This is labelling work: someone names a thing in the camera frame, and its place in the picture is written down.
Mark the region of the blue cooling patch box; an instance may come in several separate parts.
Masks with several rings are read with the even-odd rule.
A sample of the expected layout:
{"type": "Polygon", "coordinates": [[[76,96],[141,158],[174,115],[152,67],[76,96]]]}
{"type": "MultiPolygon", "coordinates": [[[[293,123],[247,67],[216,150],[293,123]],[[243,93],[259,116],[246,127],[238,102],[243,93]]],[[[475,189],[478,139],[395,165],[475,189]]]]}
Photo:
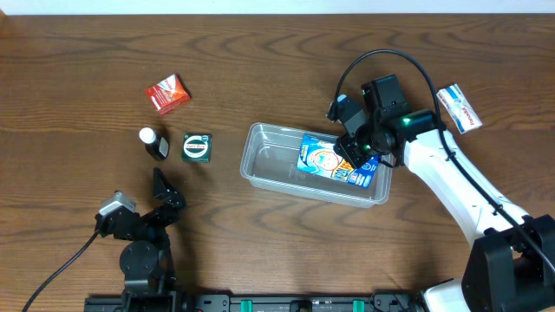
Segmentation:
{"type": "Polygon", "coordinates": [[[380,157],[374,156],[355,169],[334,151],[333,142],[309,134],[303,136],[297,158],[297,169],[301,172],[363,188],[370,186],[379,165],[380,157]]]}

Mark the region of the red small box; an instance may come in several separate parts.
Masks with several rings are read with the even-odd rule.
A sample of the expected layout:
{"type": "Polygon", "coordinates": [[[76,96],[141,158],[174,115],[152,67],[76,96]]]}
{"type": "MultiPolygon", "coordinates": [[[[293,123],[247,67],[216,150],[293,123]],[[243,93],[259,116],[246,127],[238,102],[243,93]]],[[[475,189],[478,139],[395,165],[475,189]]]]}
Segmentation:
{"type": "Polygon", "coordinates": [[[169,75],[147,88],[145,94],[160,116],[170,113],[192,99],[178,74],[169,75]]]}

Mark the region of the white Panadol box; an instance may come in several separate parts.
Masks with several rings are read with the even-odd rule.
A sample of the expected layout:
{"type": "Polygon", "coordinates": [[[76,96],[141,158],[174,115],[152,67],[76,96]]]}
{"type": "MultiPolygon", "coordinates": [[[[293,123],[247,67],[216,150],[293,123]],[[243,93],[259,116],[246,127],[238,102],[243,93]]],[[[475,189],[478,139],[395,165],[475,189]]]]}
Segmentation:
{"type": "Polygon", "coordinates": [[[457,84],[440,89],[436,96],[454,121],[460,134],[482,126],[480,118],[457,84]]]}

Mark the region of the clear plastic container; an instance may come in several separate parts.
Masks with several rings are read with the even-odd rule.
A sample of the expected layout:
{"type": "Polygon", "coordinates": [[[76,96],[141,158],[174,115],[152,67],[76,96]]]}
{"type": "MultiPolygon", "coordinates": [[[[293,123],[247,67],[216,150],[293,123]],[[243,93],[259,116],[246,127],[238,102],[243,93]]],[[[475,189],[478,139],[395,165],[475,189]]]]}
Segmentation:
{"type": "Polygon", "coordinates": [[[389,198],[393,170],[384,165],[367,188],[318,177],[297,169],[303,137],[334,141],[335,135],[257,122],[245,142],[240,173],[251,185],[269,191],[341,205],[370,208],[389,198]]]}

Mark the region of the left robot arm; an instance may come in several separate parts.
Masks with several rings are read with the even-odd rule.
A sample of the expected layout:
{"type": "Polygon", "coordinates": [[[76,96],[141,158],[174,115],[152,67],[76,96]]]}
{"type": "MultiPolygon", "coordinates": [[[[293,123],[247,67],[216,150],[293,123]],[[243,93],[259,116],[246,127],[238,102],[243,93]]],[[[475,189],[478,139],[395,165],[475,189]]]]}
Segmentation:
{"type": "Polygon", "coordinates": [[[102,237],[128,241],[120,256],[124,290],[119,311],[183,311],[188,303],[176,286],[167,226],[180,220],[185,197],[158,167],[153,169],[153,198],[160,206],[147,214],[123,192],[101,204],[95,215],[95,231],[102,237]]]}

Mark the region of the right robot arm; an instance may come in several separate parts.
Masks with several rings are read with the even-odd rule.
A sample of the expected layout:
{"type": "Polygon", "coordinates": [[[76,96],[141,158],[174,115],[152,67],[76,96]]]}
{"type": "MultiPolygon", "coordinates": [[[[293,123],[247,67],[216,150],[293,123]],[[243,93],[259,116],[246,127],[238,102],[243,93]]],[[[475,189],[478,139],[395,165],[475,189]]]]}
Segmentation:
{"type": "Polygon", "coordinates": [[[346,129],[336,151],[359,168],[392,155],[443,203],[471,253],[459,280],[420,293],[425,311],[541,311],[554,305],[554,219],[532,217],[500,193],[454,142],[436,111],[413,111],[394,75],[345,94],[328,117],[346,129]]]}

